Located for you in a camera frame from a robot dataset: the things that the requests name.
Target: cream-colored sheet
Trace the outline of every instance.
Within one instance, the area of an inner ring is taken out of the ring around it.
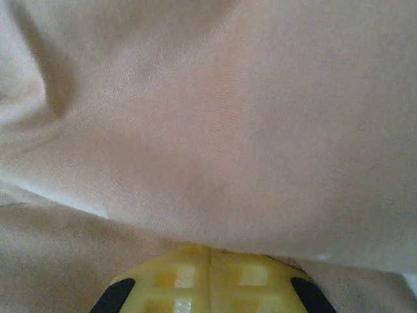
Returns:
[[[0,312],[181,241],[417,312],[416,39],[414,0],[0,0]]]

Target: white fabric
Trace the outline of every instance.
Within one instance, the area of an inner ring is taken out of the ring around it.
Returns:
[[[417,312],[416,38],[414,0],[0,0],[2,312],[86,312],[176,241]]]

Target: black plastic tab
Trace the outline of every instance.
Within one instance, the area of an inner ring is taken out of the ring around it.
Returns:
[[[308,313],[337,313],[315,284],[298,277],[290,281]]]
[[[127,278],[110,285],[90,313],[119,313],[129,293],[135,285],[135,280]]]

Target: beige fabric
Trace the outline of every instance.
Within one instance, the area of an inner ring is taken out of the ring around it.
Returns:
[[[414,0],[0,0],[2,312],[86,312],[168,237],[416,312],[416,38]]]

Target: yellow plastic object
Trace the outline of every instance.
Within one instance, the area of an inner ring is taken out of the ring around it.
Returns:
[[[267,256],[184,246],[115,278],[111,286],[128,285],[126,293],[106,291],[107,300],[91,313],[316,312],[303,305],[293,278],[311,282],[305,273]],[[113,303],[116,297],[123,298],[119,304]]]

